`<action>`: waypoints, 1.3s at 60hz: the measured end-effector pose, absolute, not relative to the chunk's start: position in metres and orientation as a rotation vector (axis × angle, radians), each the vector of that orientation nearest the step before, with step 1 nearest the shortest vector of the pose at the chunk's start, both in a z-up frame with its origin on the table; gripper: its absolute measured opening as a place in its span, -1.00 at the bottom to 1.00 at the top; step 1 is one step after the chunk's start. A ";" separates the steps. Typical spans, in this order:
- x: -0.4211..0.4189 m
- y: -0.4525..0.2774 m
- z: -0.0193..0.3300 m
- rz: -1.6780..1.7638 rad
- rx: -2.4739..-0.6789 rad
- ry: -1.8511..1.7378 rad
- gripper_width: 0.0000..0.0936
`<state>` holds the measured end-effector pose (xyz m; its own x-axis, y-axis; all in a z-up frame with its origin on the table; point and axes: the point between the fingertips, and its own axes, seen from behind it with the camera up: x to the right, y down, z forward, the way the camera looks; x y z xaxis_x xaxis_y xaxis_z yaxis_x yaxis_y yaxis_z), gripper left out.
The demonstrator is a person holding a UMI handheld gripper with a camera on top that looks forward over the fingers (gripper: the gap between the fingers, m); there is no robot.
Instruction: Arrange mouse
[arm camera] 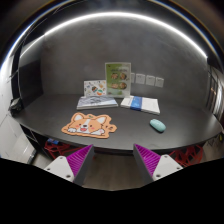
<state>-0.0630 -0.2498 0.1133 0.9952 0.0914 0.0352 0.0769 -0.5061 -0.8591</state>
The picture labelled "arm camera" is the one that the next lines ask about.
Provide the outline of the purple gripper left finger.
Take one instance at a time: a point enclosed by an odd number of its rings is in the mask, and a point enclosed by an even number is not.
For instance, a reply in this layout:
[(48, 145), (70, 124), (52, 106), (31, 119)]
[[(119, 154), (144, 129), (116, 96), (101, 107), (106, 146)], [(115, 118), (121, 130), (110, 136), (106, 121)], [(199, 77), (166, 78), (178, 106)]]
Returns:
[(57, 157), (45, 171), (82, 186), (93, 156), (94, 146), (88, 145), (67, 157)]

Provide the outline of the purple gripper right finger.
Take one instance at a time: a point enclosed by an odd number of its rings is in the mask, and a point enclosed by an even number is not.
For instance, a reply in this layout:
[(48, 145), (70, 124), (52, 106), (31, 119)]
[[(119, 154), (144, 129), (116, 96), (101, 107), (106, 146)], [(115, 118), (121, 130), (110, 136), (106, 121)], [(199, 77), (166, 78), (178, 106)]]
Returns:
[(133, 145), (133, 155), (145, 184), (152, 183), (182, 169), (168, 154), (160, 156), (138, 144)]

